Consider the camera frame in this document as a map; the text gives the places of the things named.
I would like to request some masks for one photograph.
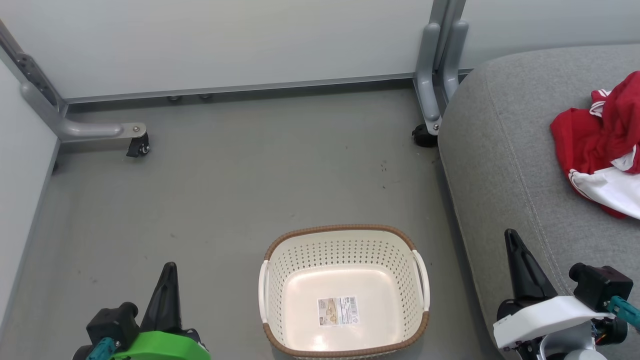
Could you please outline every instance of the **gray sofa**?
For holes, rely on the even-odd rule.
[[[574,263],[611,265],[632,279],[640,306],[640,220],[618,220],[579,197],[556,160],[549,124],[588,108],[592,90],[640,70],[640,45],[573,47],[489,61],[462,82],[444,114],[438,145],[486,326],[512,297],[503,232],[516,229],[561,295]],[[640,335],[602,347],[637,359]]]

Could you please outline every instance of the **basket handle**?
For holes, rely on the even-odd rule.
[[[431,292],[429,290],[429,277],[427,276],[427,267],[424,266],[422,256],[420,256],[417,250],[412,250],[412,253],[413,259],[418,264],[418,269],[420,271],[418,286],[422,288],[422,305],[424,306],[424,310],[428,311],[429,306],[431,305]]]
[[[262,319],[262,323],[267,322],[267,311],[266,311],[266,299],[265,299],[265,290],[266,290],[266,280],[267,276],[267,265],[269,265],[269,260],[265,260],[260,267],[260,278],[258,279],[258,307],[260,308],[260,318]]]

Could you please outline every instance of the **gray metal frame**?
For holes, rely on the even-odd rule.
[[[61,142],[83,142],[103,139],[139,138],[147,132],[142,122],[127,124],[83,124],[71,121],[51,106],[49,101],[32,83],[24,82],[20,86],[22,97],[51,128]]]
[[[189,96],[189,95],[228,94],[228,93],[234,93],[234,92],[251,92],[251,91],[259,91],[259,90],[306,88],[311,86],[348,85],[348,84],[358,84],[358,83],[373,83],[377,81],[411,79],[414,77],[414,75],[415,74],[413,72],[406,72],[406,73],[400,73],[400,74],[359,76],[357,78],[292,81],[288,83],[237,85],[237,86],[223,86],[223,87],[216,87],[216,88],[197,88],[197,89],[165,90],[165,91],[154,91],[154,92],[136,92],[131,94],[117,94],[117,95],[69,97],[65,99],[65,102],[67,104],[86,104],[89,102],[151,99],[155,97],[178,97],[179,98],[180,96]]]
[[[422,33],[413,83],[429,134],[437,136],[442,123],[434,76],[444,88],[447,104],[459,85],[458,68],[468,23],[460,20],[466,0],[435,0],[429,24]]]
[[[447,9],[447,14],[451,16],[451,27],[438,68],[440,83],[444,87],[445,104],[449,102],[460,84],[460,58],[469,29],[468,22],[460,20],[465,3],[466,0],[452,0]]]
[[[83,124],[66,119],[67,104],[35,60],[22,50],[1,20],[0,47],[4,50],[0,54],[0,60],[20,81],[22,97],[60,139],[60,142],[139,138],[147,132],[146,125],[141,122]]]

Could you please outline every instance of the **barcode sticker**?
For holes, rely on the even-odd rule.
[[[360,323],[355,296],[318,299],[320,326],[354,325]]]

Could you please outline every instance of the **laundry basket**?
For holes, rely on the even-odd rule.
[[[300,358],[358,359],[399,350],[429,320],[429,280],[415,246],[384,225],[287,233],[260,269],[262,326]]]

